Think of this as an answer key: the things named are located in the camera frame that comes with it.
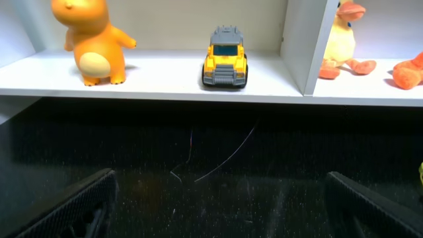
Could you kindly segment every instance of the shelf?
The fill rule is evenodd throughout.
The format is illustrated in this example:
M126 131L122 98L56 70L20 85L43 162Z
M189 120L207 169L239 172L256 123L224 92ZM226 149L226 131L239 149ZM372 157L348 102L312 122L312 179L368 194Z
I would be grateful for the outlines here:
M394 66L404 60L376 59L375 71L366 76L353 75L346 66L335 80L317 79L313 100L322 104L423 106L422 83L411 90L403 90L393 81Z
M132 50L125 56L124 84L86 87L71 52L41 52L0 68L0 95L276 103L301 103L303 98L273 52L247 52L249 79L241 90L202 85L204 51Z

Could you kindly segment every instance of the gray truck roof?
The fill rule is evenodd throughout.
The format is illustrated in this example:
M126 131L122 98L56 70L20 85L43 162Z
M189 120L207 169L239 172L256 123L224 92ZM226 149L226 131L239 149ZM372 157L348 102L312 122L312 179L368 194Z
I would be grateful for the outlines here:
M243 42L243 33L236 26L218 26L210 38L210 44L217 45L237 45Z

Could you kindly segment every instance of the black textured pad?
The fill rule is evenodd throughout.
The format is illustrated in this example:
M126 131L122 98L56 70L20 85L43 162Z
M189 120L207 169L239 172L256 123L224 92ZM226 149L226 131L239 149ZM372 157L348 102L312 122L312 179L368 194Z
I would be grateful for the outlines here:
M117 191L114 171L103 169L0 224L0 237L104 237Z
M337 172L326 177L325 205L336 238L364 237L358 220L379 237L423 237L423 217Z

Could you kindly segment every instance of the toy car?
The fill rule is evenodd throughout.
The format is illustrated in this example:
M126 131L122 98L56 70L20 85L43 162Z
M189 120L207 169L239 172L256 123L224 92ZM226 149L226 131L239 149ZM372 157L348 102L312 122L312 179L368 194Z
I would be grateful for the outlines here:
M249 67L243 42L243 34L237 27L217 27L210 38L210 46L203 65L204 85L245 87Z

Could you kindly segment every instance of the glossy black table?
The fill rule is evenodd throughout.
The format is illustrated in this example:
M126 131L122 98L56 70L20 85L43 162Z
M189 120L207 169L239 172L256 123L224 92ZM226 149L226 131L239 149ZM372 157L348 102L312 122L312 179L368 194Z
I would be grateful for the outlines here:
M110 167L109 237L330 237L329 171L423 214L422 119L419 108L44 98L0 126L0 219Z

